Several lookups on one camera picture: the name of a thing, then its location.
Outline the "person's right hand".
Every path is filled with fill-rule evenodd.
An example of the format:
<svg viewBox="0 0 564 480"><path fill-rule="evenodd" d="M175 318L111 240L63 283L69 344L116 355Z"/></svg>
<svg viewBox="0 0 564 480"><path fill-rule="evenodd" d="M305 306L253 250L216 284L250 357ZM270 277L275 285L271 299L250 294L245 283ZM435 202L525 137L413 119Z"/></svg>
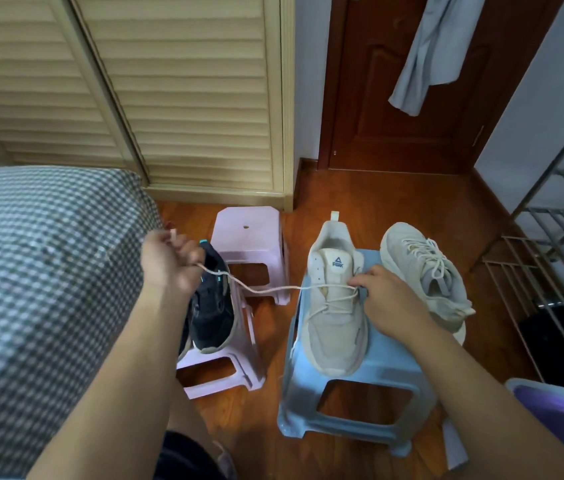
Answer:
<svg viewBox="0 0 564 480"><path fill-rule="evenodd" d="M373 291L363 288L367 317L383 335L410 347L418 334L432 325L428 307L397 274L381 265L374 265L369 271L380 274L380 286Z"/></svg>

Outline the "beige shoelace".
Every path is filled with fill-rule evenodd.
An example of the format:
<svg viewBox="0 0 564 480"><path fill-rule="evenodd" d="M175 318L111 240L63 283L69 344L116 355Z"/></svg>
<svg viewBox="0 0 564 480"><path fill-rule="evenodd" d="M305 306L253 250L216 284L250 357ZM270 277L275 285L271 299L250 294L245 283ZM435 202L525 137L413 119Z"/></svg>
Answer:
<svg viewBox="0 0 564 480"><path fill-rule="evenodd" d="M335 298L335 302L353 301L358 296L356 287L341 283L317 283L299 287L286 283L286 271L284 265L284 245L280 244L278 251L272 250L246 250L252 254L250 263L266 264L269 267L269 284L249 287L230 273L229 264L246 264L249 261L243 251L231 251L226 245L219 244L214 247L211 242L202 240L195 245L201 254L190 262L183 264L182 268L192 269L198 267L201 274L193 272L191 282L184 279L182 290L184 297L190 297L185 315L187 323L194 321L203 306L203 320L215 317L233 316L233 306L230 305L230 284L235 283L242 287L248 295L273 296L278 305L284 305L289 301L288 295L291 290L344 290L343 296Z"/></svg>

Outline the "person's right forearm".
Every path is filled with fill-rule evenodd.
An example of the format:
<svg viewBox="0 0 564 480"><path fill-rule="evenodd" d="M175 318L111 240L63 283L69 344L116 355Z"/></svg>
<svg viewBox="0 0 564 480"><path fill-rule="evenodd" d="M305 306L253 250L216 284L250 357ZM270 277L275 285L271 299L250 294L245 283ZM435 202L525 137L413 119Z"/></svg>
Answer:
<svg viewBox="0 0 564 480"><path fill-rule="evenodd" d="M401 341L468 455L442 480L564 480L564 444L449 333L424 322Z"/></svg>

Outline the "person's left forearm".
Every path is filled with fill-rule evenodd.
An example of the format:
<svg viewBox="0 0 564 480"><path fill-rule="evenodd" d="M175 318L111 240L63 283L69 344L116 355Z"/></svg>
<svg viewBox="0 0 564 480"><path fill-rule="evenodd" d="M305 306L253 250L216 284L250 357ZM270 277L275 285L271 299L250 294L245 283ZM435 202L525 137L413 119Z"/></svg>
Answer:
<svg viewBox="0 0 564 480"><path fill-rule="evenodd" d="M189 298L144 287L86 393L27 480L151 480Z"/></svg>

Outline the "dark navy sneaker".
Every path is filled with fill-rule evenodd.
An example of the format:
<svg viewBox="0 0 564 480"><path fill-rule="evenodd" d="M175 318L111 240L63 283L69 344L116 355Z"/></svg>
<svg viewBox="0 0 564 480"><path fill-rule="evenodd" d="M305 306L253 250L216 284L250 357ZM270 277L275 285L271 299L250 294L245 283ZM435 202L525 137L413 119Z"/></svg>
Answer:
<svg viewBox="0 0 564 480"><path fill-rule="evenodd" d="M220 351L227 346L237 325L229 268L207 240L199 244L205 251L205 269L189 302L179 361L193 348L205 355Z"/></svg>

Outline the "beige sneaker with blue logo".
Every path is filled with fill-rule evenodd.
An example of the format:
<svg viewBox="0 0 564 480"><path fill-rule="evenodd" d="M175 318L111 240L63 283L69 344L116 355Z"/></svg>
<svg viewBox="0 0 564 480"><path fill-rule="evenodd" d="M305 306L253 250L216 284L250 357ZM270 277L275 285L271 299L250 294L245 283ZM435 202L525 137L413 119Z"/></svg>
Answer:
<svg viewBox="0 0 564 480"><path fill-rule="evenodd" d="M312 365L322 374L353 374L367 350L367 322L359 291L349 282L362 273L364 257L356 250L339 212L332 211L309 250L309 308L302 319L300 341Z"/></svg>

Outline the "pink plastic stool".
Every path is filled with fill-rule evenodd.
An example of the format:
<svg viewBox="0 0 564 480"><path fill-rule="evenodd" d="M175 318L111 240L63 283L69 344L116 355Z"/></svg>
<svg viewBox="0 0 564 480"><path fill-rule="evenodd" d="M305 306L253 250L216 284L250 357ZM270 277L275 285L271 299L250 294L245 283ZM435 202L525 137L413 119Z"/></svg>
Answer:
<svg viewBox="0 0 564 480"><path fill-rule="evenodd" d="M260 357L253 329L253 309L236 285L230 285L231 301L235 312L235 324L228 343L219 351L202 353L190 344L187 352L178 360L177 369L185 369L219 359L231 361L235 372L224 378L184 387L190 399L216 394L224 390L244 386L247 390L261 388L266 372Z"/></svg>
<svg viewBox="0 0 564 480"><path fill-rule="evenodd" d="M226 264L264 264L269 282L243 288L248 297L270 296L276 305L291 299L288 285L287 245L280 213L273 207L228 207L215 219L211 245Z"/></svg>

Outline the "beige laced sneaker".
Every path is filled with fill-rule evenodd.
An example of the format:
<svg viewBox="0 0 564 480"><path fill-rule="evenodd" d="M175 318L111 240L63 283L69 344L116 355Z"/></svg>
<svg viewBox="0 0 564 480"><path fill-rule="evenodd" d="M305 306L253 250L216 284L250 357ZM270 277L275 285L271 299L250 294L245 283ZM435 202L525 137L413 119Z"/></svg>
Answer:
<svg viewBox="0 0 564 480"><path fill-rule="evenodd" d="M426 304L433 321L463 345L465 321L476 311L458 269L437 243L408 223L395 223L382 238L380 257Z"/></svg>

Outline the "blue plastic stool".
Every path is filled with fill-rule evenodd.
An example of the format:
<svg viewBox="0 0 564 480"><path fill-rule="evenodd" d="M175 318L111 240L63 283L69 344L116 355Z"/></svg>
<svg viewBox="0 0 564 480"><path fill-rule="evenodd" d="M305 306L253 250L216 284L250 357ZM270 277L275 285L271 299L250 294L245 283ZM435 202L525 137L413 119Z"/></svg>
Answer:
<svg viewBox="0 0 564 480"><path fill-rule="evenodd" d="M284 436L302 438L307 431L339 435L386 444L391 454L404 458L412 448L412 438L422 429L437 404L430 383L414 357L396 340L368 326L367 351L360 367L345 381L406 390L410 401L394 423L373 424L331 417L318 411L318 404L331 380L318 372L305 355L296 332L302 329L309 311L309 290L301 290L287 339L278 428Z"/></svg>

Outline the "brown wooden door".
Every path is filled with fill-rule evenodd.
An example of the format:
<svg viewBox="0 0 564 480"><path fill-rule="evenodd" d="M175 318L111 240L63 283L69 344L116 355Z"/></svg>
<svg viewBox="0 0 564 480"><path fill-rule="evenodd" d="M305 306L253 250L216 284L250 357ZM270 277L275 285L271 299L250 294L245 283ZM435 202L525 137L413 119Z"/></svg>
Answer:
<svg viewBox="0 0 564 480"><path fill-rule="evenodd" d="M427 0L332 0L318 167L459 175L476 163L564 0L485 0L450 84L389 103Z"/></svg>

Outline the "beige louvered wardrobe door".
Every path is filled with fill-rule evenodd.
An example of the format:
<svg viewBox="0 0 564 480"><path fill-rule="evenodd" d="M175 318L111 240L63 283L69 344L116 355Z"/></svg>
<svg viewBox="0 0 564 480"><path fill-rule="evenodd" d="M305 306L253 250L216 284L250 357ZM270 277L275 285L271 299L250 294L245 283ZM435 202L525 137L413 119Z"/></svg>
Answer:
<svg viewBox="0 0 564 480"><path fill-rule="evenodd" d="M0 0L0 166L148 177L67 0Z"/></svg>
<svg viewBox="0 0 564 480"><path fill-rule="evenodd" d="M75 0L150 184L282 193L280 0Z"/></svg>

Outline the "person's leg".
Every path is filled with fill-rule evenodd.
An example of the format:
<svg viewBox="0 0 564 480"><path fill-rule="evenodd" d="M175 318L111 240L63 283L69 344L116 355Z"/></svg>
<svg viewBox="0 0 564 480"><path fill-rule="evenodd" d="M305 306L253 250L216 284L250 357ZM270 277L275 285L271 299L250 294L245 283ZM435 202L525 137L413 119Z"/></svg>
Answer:
<svg viewBox="0 0 564 480"><path fill-rule="evenodd" d="M198 409L177 379L174 380L174 385L171 388L167 429L188 436L197 442L214 460L218 460L223 453L222 448L216 444L208 431L206 422Z"/></svg>

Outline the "black bag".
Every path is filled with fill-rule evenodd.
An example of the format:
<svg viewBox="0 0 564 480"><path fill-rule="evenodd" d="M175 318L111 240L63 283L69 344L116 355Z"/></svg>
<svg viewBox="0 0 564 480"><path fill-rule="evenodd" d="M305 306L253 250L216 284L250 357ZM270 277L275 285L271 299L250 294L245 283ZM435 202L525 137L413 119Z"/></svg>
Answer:
<svg viewBox="0 0 564 480"><path fill-rule="evenodd" d="M552 313L536 304L539 311L521 319L518 329L544 381L564 387L564 336L552 320L554 315L564 330L564 304L549 303Z"/></svg>

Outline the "black shorts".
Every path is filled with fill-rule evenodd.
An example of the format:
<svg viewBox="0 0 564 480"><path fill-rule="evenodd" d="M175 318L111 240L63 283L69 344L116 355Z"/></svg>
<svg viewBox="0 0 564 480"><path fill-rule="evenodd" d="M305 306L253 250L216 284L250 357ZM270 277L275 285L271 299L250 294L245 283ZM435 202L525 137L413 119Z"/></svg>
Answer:
<svg viewBox="0 0 564 480"><path fill-rule="evenodd" d="M188 436L166 431L153 480L229 480L215 460Z"/></svg>

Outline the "grey hanging garment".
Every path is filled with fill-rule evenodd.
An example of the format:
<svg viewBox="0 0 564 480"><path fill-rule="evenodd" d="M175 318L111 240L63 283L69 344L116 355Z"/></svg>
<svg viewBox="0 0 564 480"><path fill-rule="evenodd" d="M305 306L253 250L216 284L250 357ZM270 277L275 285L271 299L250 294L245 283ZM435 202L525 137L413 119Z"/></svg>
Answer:
<svg viewBox="0 0 564 480"><path fill-rule="evenodd" d="M450 84L462 70L485 0L427 0L389 103L419 115L430 86Z"/></svg>

